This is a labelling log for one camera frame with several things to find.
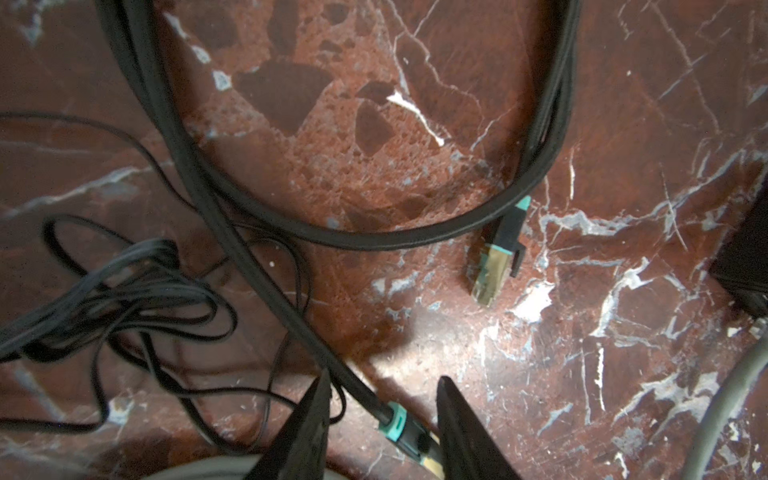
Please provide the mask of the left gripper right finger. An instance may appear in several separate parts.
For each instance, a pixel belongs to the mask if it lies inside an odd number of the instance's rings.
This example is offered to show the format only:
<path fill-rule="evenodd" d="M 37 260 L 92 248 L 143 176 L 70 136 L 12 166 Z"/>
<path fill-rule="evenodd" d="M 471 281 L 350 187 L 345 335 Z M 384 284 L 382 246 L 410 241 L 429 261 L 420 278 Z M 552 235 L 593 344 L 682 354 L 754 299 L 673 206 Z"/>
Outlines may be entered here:
<path fill-rule="evenodd" d="M 436 403 L 446 479 L 521 479 L 448 376 L 438 381 Z"/>

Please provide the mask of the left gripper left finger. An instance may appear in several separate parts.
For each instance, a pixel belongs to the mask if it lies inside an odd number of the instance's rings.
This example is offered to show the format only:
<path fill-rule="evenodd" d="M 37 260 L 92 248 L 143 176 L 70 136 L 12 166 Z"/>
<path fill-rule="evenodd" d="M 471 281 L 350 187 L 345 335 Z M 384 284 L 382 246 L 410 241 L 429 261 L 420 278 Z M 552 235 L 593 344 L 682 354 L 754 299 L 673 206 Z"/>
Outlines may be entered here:
<path fill-rule="evenodd" d="M 323 479 L 330 397 L 330 374 L 323 370 L 245 479 Z"/>

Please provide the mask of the small black network switch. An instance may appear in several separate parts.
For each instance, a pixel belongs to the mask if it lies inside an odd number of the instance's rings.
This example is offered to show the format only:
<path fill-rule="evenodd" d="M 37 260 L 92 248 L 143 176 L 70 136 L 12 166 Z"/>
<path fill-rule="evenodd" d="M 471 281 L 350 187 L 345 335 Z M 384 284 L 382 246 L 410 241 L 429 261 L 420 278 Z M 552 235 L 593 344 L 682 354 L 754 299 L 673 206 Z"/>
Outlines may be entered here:
<path fill-rule="evenodd" d="M 750 316 L 767 316 L 767 187 L 709 270 Z"/>

